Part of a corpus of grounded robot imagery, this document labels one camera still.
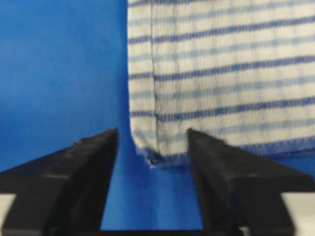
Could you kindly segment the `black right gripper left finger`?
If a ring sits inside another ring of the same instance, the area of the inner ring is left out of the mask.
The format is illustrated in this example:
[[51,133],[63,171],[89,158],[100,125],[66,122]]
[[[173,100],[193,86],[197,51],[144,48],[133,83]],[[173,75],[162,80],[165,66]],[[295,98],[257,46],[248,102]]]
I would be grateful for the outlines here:
[[2,171],[1,235],[99,235],[117,150],[108,129]]

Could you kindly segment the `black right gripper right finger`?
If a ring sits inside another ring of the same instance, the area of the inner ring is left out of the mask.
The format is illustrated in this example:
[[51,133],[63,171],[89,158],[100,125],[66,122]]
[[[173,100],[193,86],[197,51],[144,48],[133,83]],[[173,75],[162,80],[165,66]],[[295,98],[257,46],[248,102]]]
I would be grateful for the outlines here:
[[226,236],[312,236],[315,182],[302,171],[189,129],[203,227]]

